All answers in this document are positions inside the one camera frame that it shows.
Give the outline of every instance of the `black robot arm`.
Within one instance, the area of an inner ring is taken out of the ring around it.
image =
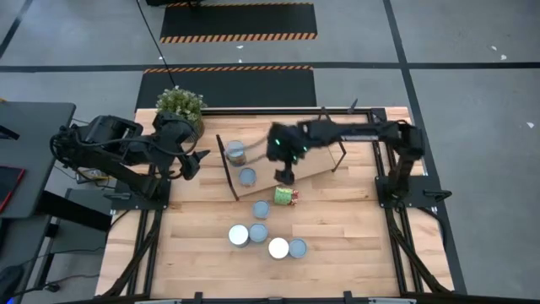
[[[51,152],[66,167],[96,168],[125,182],[135,193],[153,199],[162,180],[183,176],[191,180],[199,170],[199,162],[208,150],[193,152],[196,142],[187,151],[181,147],[193,132],[192,125],[181,117],[160,112],[154,122],[155,132],[141,135],[143,127],[114,116],[96,117],[88,126],[73,124],[61,128],[51,138]],[[181,171],[171,176],[169,168],[178,159]],[[126,166],[155,165],[161,177],[138,174]]]
[[[295,126],[274,123],[268,133],[267,158],[283,161],[283,171],[276,179],[286,185],[294,183],[292,165],[310,149],[327,147],[337,141],[381,141],[388,143],[400,156],[389,174],[386,192],[401,198],[408,192],[408,178],[414,161],[424,155],[424,138],[420,129],[405,121],[378,123],[335,123],[330,120],[298,122]]]

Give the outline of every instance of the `warning tape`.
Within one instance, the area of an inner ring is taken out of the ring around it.
[[[229,41],[292,41],[314,40],[316,33],[189,35],[161,37],[161,43],[229,42]]]
[[[225,72],[225,71],[262,71],[262,70],[307,70],[311,66],[234,66],[210,68],[147,68],[143,73],[186,73],[186,72]]]
[[[223,7],[223,6],[260,6],[260,5],[313,5],[313,3],[215,3],[215,4],[200,4],[201,7]],[[167,8],[186,7],[187,3],[172,3],[168,4]]]

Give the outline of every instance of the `concrete floor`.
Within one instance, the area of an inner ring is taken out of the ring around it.
[[[317,41],[170,44],[162,50],[169,63],[397,62],[382,0],[312,2]],[[0,40],[23,4],[0,2]],[[409,62],[540,61],[537,0],[391,4]],[[164,9],[142,5],[158,35]],[[0,57],[0,70],[159,62],[134,0],[34,0]],[[468,293],[540,299],[540,70],[411,74],[442,187],[454,193],[446,203]],[[142,72],[0,73],[0,97],[73,102],[82,120],[132,118],[141,78]],[[348,106],[355,98],[358,106],[409,106],[399,69],[316,68],[314,80],[320,106]],[[63,195],[73,184],[53,171],[47,189]],[[50,278],[99,270],[99,256],[65,255]],[[77,279],[25,302],[86,299],[95,284]]]

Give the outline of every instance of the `table leg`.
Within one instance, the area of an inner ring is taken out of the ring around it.
[[[37,211],[99,231],[108,231],[111,226],[110,215],[86,208],[46,190],[41,194]]]

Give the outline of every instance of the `black floor mat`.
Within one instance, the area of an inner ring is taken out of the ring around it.
[[[310,66],[170,68],[176,85],[203,95],[211,107],[316,106]],[[165,68],[144,72],[137,108],[155,108],[172,83]]]
[[[162,43],[309,40],[317,36],[311,3],[186,3],[165,10]]]

